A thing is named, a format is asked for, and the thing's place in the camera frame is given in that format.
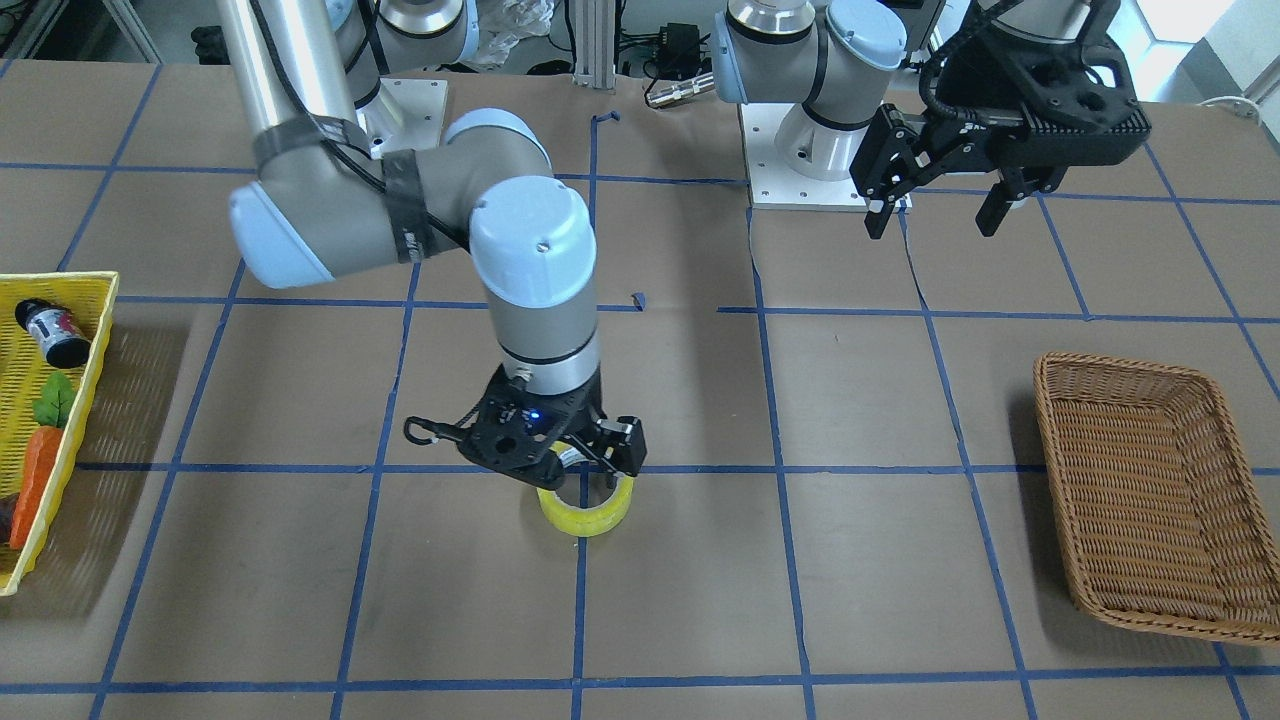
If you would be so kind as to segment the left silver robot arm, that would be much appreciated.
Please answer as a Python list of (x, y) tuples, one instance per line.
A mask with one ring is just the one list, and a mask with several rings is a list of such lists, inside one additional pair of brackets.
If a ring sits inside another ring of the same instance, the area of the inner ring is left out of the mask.
[(908, 27), (879, 1), (730, 1), (716, 17), (716, 92), (782, 102), (778, 150), (796, 172), (851, 179), (878, 240), (900, 199), (941, 176), (996, 172), (975, 215), (992, 236), (1074, 167), (1114, 167), (1152, 135), (1123, 50), (1115, 1), (973, 1), (920, 68), (924, 109), (884, 97), (909, 56)]

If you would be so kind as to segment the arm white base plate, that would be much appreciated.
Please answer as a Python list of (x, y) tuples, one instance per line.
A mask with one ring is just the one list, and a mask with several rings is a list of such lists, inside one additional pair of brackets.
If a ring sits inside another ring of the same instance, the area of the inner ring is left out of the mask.
[(861, 196), (850, 167), (865, 129), (832, 129), (799, 104), (754, 102), (739, 108), (751, 205), (788, 211), (878, 211)]
[(371, 156), (381, 159), (387, 152), (436, 147), (448, 95), (445, 79), (380, 79), (379, 92), (356, 109)]

